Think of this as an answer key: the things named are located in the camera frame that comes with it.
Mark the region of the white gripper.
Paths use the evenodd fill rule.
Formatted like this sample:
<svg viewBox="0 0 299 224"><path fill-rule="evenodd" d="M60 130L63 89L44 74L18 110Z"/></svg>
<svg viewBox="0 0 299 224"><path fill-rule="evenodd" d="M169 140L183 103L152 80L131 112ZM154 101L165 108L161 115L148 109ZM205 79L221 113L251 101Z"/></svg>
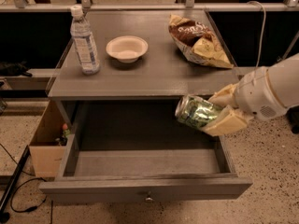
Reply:
<svg viewBox="0 0 299 224"><path fill-rule="evenodd" d="M235 84L215 92L208 101L225 107L215 120L201 128L211 136L235 133L249 126L254 118L270 120L287 113L287 108L273 92L266 67L259 67L244 75Z"/></svg>

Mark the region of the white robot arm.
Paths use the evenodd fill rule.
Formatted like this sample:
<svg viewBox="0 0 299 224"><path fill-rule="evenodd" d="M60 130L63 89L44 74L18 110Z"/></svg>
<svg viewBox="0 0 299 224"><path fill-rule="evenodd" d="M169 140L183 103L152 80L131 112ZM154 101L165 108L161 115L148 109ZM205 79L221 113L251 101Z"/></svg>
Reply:
<svg viewBox="0 0 299 224"><path fill-rule="evenodd" d="M283 116L299 106L299 54L272 66L261 66L239 82L215 92L208 101L223 108L217 118L202 128L211 136L235 133L262 121Z"/></svg>

